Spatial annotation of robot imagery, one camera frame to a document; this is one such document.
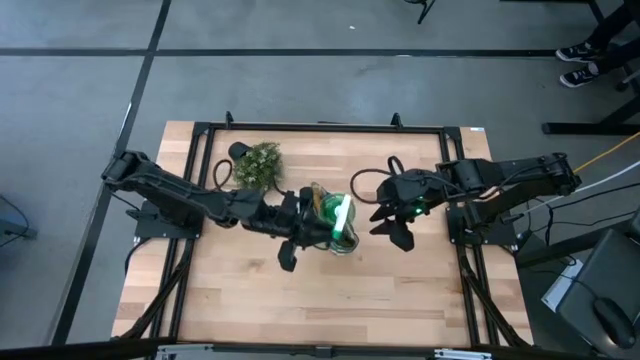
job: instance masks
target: shoe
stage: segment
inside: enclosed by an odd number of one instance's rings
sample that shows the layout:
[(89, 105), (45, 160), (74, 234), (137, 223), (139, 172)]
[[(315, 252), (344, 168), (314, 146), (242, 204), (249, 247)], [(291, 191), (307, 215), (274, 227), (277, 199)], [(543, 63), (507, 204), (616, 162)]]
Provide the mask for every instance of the shoe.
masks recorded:
[(576, 70), (570, 73), (566, 73), (560, 76), (560, 82), (562, 85), (568, 88), (577, 88), (582, 85), (587, 85), (592, 82), (598, 75), (589, 71), (589, 67), (585, 66), (580, 70)]
[(583, 42), (556, 50), (556, 57), (562, 61), (588, 63), (601, 53), (602, 50), (592, 47), (588, 42)]

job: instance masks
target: cable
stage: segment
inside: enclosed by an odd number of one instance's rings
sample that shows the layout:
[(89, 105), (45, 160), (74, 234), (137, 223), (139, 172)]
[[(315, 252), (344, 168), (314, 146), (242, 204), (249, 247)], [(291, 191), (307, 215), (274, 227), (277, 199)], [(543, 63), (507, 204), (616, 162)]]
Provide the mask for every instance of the cable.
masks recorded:
[(612, 152), (614, 152), (614, 151), (618, 150), (619, 148), (621, 148), (621, 147), (622, 147), (622, 145), (624, 145), (624, 144), (628, 143), (629, 141), (631, 141), (631, 140), (633, 140), (633, 139), (637, 138), (638, 136), (640, 136), (640, 131), (638, 131), (637, 133), (635, 133), (635, 135), (631, 135), (630, 137), (626, 138), (626, 139), (625, 139), (625, 140), (623, 140), (621, 143), (619, 143), (618, 145), (616, 145), (616, 146), (612, 147), (611, 149), (609, 149), (609, 150), (607, 150), (607, 151), (603, 152), (602, 154), (600, 154), (600, 155), (598, 155), (598, 156), (594, 157), (593, 159), (591, 159), (591, 160), (587, 161), (586, 163), (584, 163), (584, 164), (582, 164), (582, 165), (578, 166), (575, 170), (573, 170), (573, 173), (574, 173), (574, 174), (576, 174), (576, 173), (578, 173), (579, 171), (582, 171), (582, 170), (586, 169), (589, 165), (591, 165), (591, 164), (593, 164), (594, 162), (596, 162), (596, 161), (598, 161), (598, 160), (602, 159), (603, 157), (605, 157), (605, 156), (607, 156), (607, 155), (611, 154)]
[[(619, 215), (609, 216), (609, 217), (607, 217), (607, 218), (604, 218), (604, 219), (600, 219), (600, 220), (594, 221), (594, 222), (592, 222), (592, 223), (577, 223), (577, 222), (571, 222), (571, 221), (558, 221), (558, 222), (555, 222), (554, 224), (555, 224), (555, 225), (594, 226), (594, 225), (599, 224), (599, 223), (601, 223), (601, 222), (605, 222), (605, 221), (608, 221), (608, 220), (613, 220), (613, 219), (617, 219), (617, 218), (620, 218), (620, 217), (624, 217), (624, 216), (632, 215), (632, 214), (634, 214), (635, 212), (636, 212), (636, 210), (634, 210), (634, 211), (629, 211), (629, 212), (624, 213), (624, 214), (619, 214)], [(543, 227), (541, 227), (541, 228), (538, 228), (538, 229), (533, 230), (533, 232), (537, 232), (537, 231), (543, 230), (543, 229), (545, 229), (546, 227), (547, 227), (547, 226), (545, 225), (545, 226), (543, 226)]]
[(547, 247), (551, 243), (551, 227), (553, 226), (553, 208), (549, 207), (549, 220), (547, 221), (547, 230), (544, 232), (544, 243)]
[[(229, 172), (227, 173), (227, 176), (224, 177), (224, 180), (222, 180), (222, 182), (218, 182), (218, 167), (220, 167), (220, 165), (222, 164), (229, 164)], [(229, 181), (229, 179), (231, 179), (232, 172), (233, 172), (233, 163), (231, 162), (231, 160), (228, 160), (228, 159), (222, 159), (213, 166), (213, 171), (212, 171), (213, 184), (215, 185), (216, 190), (223, 191), (222, 187)], [(278, 182), (275, 181), (275, 179), (273, 181), (273, 188), (277, 192), (279, 192), (280, 195), (286, 195), (286, 192), (280, 190), (280, 188), (278, 187)]]
[[(588, 186), (585, 186), (585, 187), (581, 187), (581, 188), (579, 188), (578, 190), (574, 191), (571, 195), (573, 195), (573, 194), (577, 194), (577, 193), (579, 193), (579, 192), (582, 192), (582, 191), (585, 191), (585, 190), (588, 190), (588, 189), (591, 189), (592, 187), (596, 187), (596, 186), (598, 186), (598, 185), (602, 185), (602, 184), (606, 183), (607, 181), (609, 181), (609, 180), (613, 180), (613, 179), (617, 178), (618, 176), (620, 176), (620, 175), (622, 175), (622, 174), (624, 174), (624, 173), (626, 173), (626, 172), (628, 172), (628, 171), (632, 170), (633, 168), (635, 168), (635, 167), (636, 167), (636, 166), (638, 166), (638, 165), (640, 165), (640, 161), (637, 161), (637, 162), (635, 162), (634, 164), (631, 164), (631, 165), (627, 166), (625, 169), (623, 169), (623, 170), (621, 170), (621, 171), (618, 171), (617, 173), (615, 173), (615, 174), (613, 174), (613, 175), (611, 175), (611, 176), (609, 176), (609, 177), (607, 177), (607, 178), (605, 178), (605, 179), (603, 179), (603, 180), (600, 180), (600, 181), (598, 181), (598, 182), (596, 182), (596, 183), (594, 183), (594, 184), (591, 184), (591, 185), (588, 185)], [(540, 205), (537, 205), (537, 206), (532, 207), (530, 210), (527, 210), (526, 212), (532, 212), (532, 211), (535, 211), (536, 209), (540, 208), (540, 207), (541, 207), (541, 206), (543, 206), (543, 205), (548, 205), (548, 204), (550, 204), (550, 203), (552, 203), (552, 202), (554, 202), (554, 201), (560, 200), (560, 199), (562, 199), (562, 198), (564, 198), (564, 196), (557, 196), (557, 197), (554, 197), (554, 198), (553, 198), (553, 199), (551, 199), (551, 200), (547, 200), (547, 201), (545, 201), (544, 203), (542, 203), (542, 204), (540, 204)]]
[(12, 237), (11, 239), (9, 239), (9, 240), (3, 242), (2, 244), (0, 244), (0, 248), (1, 248), (1, 247), (5, 246), (5, 245), (8, 245), (8, 244), (12, 243), (16, 239), (19, 239), (19, 238), (23, 237), (29, 231), (29, 219), (27, 219), (27, 216), (22, 212), (22, 210), (20, 210), (17, 206), (15, 206), (11, 201), (7, 200), (6, 197), (0, 195), (0, 198), (2, 200), (4, 200), (9, 206), (14, 208), (18, 212), (18, 214), (20, 214), (20, 216), (22, 216), (22, 219), (24, 219), (24, 224), (25, 224), (24, 225), (24, 230), (20, 234), (17, 234), (16, 236)]
[(502, 182), (497, 187), (494, 187), (493, 190), (489, 191), (486, 194), (480, 195), (478, 198), (480, 200), (487, 200), (488, 198), (490, 198), (493, 195), (495, 195), (498, 191), (502, 191), (502, 188), (505, 185), (507, 185), (509, 183), (509, 181), (511, 181), (516, 176), (521, 175), (521, 174), (526, 173), (526, 172), (531, 171), (531, 170), (548, 167), (549, 165), (553, 165), (553, 164), (555, 164), (557, 162), (560, 162), (560, 161), (562, 161), (562, 160), (567, 158), (567, 154), (565, 154), (565, 153), (558, 153), (557, 155), (558, 155), (558, 159), (556, 159), (556, 160), (554, 160), (554, 161), (552, 161), (552, 162), (550, 162), (548, 164), (540, 164), (540, 165), (535, 165), (535, 166), (529, 166), (527, 168), (520, 169), (520, 170), (514, 172), (513, 174), (509, 175), (506, 179), (502, 180)]
[(142, 238), (140, 239), (140, 241), (131, 248), (131, 250), (129, 250), (129, 253), (127, 254), (127, 258), (124, 261), (124, 274), (127, 275), (127, 272), (129, 271), (129, 261), (131, 261), (131, 256), (133, 255), (134, 252), (136, 252), (136, 250), (138, 250), (139, 247), (141, 247), (142, 245), (144, 245), (150, 238)]
[(578, 279), (576, 279), (576, 278), (572, 278), (571, 276), (566, 276), (566, 275), (563, 275), (563, 274), (560, 274), (560, 273), (557, 273), (557, 272), (555, 272), (555, 271), (551, 271), (551, 270), (531, 270), (531, 269), (529, 269), (529, 268), (526, 268), (526, 270), (528, 270), (528, 271), (530, 271), (530, 272), (533, 272), (533, 273), (549, 273), (549, 274), (554, 274), (554, 275), (557, 275), (557, 276), (563, 277), (563, 278), (565, 278), (565, 279), (569, 279), (569, 280), (571, 280), (571, 282), (575, 282), (575, 283), (577, 283), (577, 284), (582, 285), (582, 286), (583, 286), (585, 289), (587, 289), (587, 290), (591, 293), (591, 295), (593, 295), (596, 299), (600, 298), (598, 295), (596, 295), (596, 292), (595, 292), (595, 291), (593, 291), (593, 289), (592, 289), (590, 286), (588, 286), (587, 284), (583, 283), (582, 281), (580, 281), (580, 280), (578, 280)]
[[(218, 167), (222, 164), (229, 164), (229, 172), (227, 173), (227, 176), (225, 176), (224, 180), (222, 180), (222, 183), (219, 183)], [(226, 184), (227, 181), (229, 181), (229, 179), (231, 178), (232, 171), (233, 171), (233, 164), (231, 163), (231, 160), (228, 160), (228, 159), (222, 159), (213, 166), (213, 184), (215, 185), (217, 190), (222, 191), (222, 187), (224, 186), (224, 184)]]
[(567, 206), (570, 206), (570, 205), (573, 205), (573, 204), (577, 204), (577, 203), (583, 202), (585, 200), (589, 200), (591, 198), (594, 198), (596, 196), (608, 194), (608, 193), (611, 193), (611, 192), (614, 192), (614, 191), (618, 191), (618, 190), (629, 189), (629, 188), (636, 187), (636, 186), (639, 186), (639, 185), (640, 185), (640, 182), (637, 182), (637, 183), (628, 184), (628, 185), (620, 186), (620, 187), (617, 187), (617, 188), (613, 188), (613, 189), (610, 189), (610, 190), (601, 191), (599, 193), (595, 193), (595, 194), (589, 195), (589, 196), (587, 196), (585, 198), (582, 198), (580, 200), (576, 200), (576, 201), (573, 201), (573, 202), (570, 202), (570, 203), (566, 203), (566, 204), (555, 206), (554, 209), (562, 209), (563, 207), (567, 207)]
[(113, 196), (114, 198), (116, 198), (116, 199), (122, 201), (123, 203), (131, 206), (132, 208), (136, 209), (137, 211), (141, 211), (139, 207), (133, 205), (132, 203), (128, 202), (127, 200), (125, 200), (125, 199), (121, 198), (120, 196), (116, 195), (116, 193), (112, 192), (111, 196)]
[(362, 170), (358, 170), (356, 171), (355, 174), (353, 174), (353, 176), (351, 177), (351, 180), (349, 181), (349, 190), (351, 190), (351, 195), (353, 195), (354, 198), (360, 200), (361, 202), (365, 203), (365, 204), (370, 204), (370, 205), (375, 205), (378, 204), (378, 201), (376, 200), (366, 200), (360, 197), (360, 195), (358, 195), (358, 193), (356, 192), (356, 189), (354, 188), (354, 183), (356, 181), (356, 177), (358, 177), (359, 175), (362, 174), (366, 174), (366, 173), (378, 173), (378, 174), (384, 174), (384, 175), (388, 175), (388, 176), (392, 176), (393, 174), (389, 171), (385, 171), (385, 170), (380, 170), (380, 169), (362, 169)]
[[(525, 204), (527, 206), (527, 210), (529, 210), (529, 208), (531, 207), (531, 206), (529, 206), (529, 201), (527, 201)], [(527, 216), (527, 219), (528, 219), (527, 220), (527, 230), (531, 230), (531, 213), (528, 213), (527, 215), (528, 215)]]
[[(375, 201), (375, 200), (363, 199), (362, 197), (360, 197), (360, 195), (358, 195), (358, 193), (356, 193), (354, 184), (355, 184), (356, 178), (358, 176), (360, 176), (362, 174), (366, 174), (366, 173), (377, 173), (377, 174), (383, 174), (383, 175), (387, 175), (387, 176), (394, 176), (394, 175), (399, 175), (402, 172), (404, 172), (404, 166), (402, 165), (402, 162), (395, 155), (394, 156), (390, 156), (387, 159), (387, 165), (389, 166), (389, 171), (381, 170), (381, 169), (373, 169), (373, 168), (362, 169), (362, 170), (356, 171), (356, 173), (353, 174), (353, 176), (351, 177), (351, 180), (349, 181), (349, 190), (351, 191), (351, 194), (353, 195), (353, 197), (358, 199), (358, 200), (360, 200), (361, 202), (363, 202), (365, 204), (370, 204), (370, 205), (375, 205), (375, 204), (378, 204), (379, 202), (384, 201), (384, 200)], [(441, 182), (441, 183), (443, 183), (443, 184), (445, 184), (445, 185), (447, 185), (449, 187), (452, 187), (452, 188), (456, 189), (457, 191), (459, 191), (462, 194), (466, 193), (464, 191), (464, 189), (462, 189), (461, 187), (457, 186), (456, 184), (450, 182), (447, 179), (443, 179), (443, 178), (441, 178), (439, 176), (435, 176), (435, 175), (422, 174), (422, 175), (416, 175), (413, 178), (405, 178), (404, 180), (420, 182), (420, 181), (423, 181), (425, 178), (439, 181), (439, 182)]]

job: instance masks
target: gray floor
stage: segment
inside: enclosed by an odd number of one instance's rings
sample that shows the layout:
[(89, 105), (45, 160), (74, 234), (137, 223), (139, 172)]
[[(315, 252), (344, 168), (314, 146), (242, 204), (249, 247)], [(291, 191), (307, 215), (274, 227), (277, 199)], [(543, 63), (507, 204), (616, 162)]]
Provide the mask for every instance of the gray floor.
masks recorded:
[[(160, 4), (0, 0), (0, 47), (146, 48)], [(441, 0), (422, 26), (418, 12), (400, 0), (174, 0), (160, 47), (546, 49), (583, 40), (596, 24), (583, 4)], [(48, 340), (141, 60), (0, 57), (0, 191), (39, 230), (35, 241), (0, 249), (1, 348)], [(553, 59), (156, 58), (129, 148), (155, 157), (165, 121), (221, 120), (227, 110), (238, 121), (354, 124), (386, 124), (399, 112), (406, 124), (485, 127), (495, 159), (564, 151), (577, 166), (621, 138), (545, 136), (540, 123), (596, 121), (631, 94), (613, 91), (620, 73), (560, 87), (558, 76), (575, 67)], [(639, 157), (640, 148), (626, 146), (581, 175), (591, 183)], [(596, 220), (633, 210), (638, 195), (612, 194), (556, 216)], [(72, 342), (109, 337), (134, 228), (124, 209), (117, 202), (109, 209)], [(535, 213), (534, 226), (545, 216)], [(588, 230), (556, 226), (553, 238)], [(536, 301), (550, 280), (522, 278), (536, 343), (580, 351)]]

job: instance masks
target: wooden table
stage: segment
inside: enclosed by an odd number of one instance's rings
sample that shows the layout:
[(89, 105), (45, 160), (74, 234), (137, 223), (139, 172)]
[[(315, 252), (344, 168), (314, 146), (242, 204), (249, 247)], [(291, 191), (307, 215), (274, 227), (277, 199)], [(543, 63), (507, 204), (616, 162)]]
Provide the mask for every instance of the wooden table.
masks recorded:
[[(167, 123), (157, 158), (165, 170), (182, 175), (192, 128), (192, 122)], [(490, 158), (483, 129), (461, 131), (467, 158)], [(316, 181), (329, 191), (348, 192), (353, 173), (385, 168), (390, 155), (398, 156), (406, 169), (434, 169), (442, 161), (438, 139), (432, 135), (243, 130), (216, 131), (209, 169), (228, 158), (233, 142), (252, 145), (265, 140), (280, 143), (285, 165), (280, 187), (295, 191)], [(201, 162), (203, 148), (200, 144), (196, 164)], [(373, 199), (383, 179), (384, 175), (363, 175), (356, 182), (356, 191)], [(230, 181), (227, 188), (233, 187)], [(210, 174), (207, 188), (213, 188)], [(266, 197), (274, 205), (280, 200), (275, 192)], [(376, 207), (359, 202), (356, 206), (355, 228), (360, 237), (356, 251), (341, 257), (313, 248), (298, 251), (293, 273), (281, 270), (276, 259), (282, 239), (240, 226), (222, 229), (206, 220), (193, 255), (179, 339), (469, 346), (460, 274), (444, 205), (411, 226), (416, 246), (409, 253), (396, 248), (388, 237), (369, 235), (373, 224), (368, 218)], [(153, 239), (133, 255), (113, 335), (128, 330), (156, 295), (167, 244), (166, 239)], [(513, 258), (495, 246), (484, 247), (484, 254), (493, 300), (518, 334), (531, 342)], [(161, 334), (168, 333), (172, 303), (170, 298)], [(476, 313), (486, 342), (477, 299)]]

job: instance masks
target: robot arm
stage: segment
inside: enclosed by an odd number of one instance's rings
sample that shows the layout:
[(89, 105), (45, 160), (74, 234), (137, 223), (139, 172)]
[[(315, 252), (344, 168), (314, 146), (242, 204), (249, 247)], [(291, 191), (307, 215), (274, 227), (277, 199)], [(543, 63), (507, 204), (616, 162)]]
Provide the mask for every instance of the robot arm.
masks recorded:
[[(519, 204), (537, 196), (568, 195), (581, 183), (566, 155), (559, 153), (503, 162), (467, 159), (437, 164), (435, 172), (411, 169), (392, 173), (376, 191), (380, 208), (370, 221), (384, 221), (371, 234), (389, 235), (404, 251), (414, 247), (407, 223), (445, 202), (464, 203), (464, 225), (475, 231)], [(514, 186), (498, 194), (508, 185)]]
[(162, 170), (144, 153), (135, 151), (114, 157), (102, 179), (111, 191), (142, 195), (159, 208), (166, 221), (179, 227), (198, 227), (206, 216), (223, 228), (239, 222), (246, 230), (284, 237), (287, 240), (280, 247), (278, 260), (287, 271), (295, 268), (297, 247), (304, 249), (331, 240), (333, 227), (317, 219), (308, 187), (300, 189), (300, 197), (288, 191), (280, 206), (270, 206), (264, 202), (262, 191), (206, 190)]

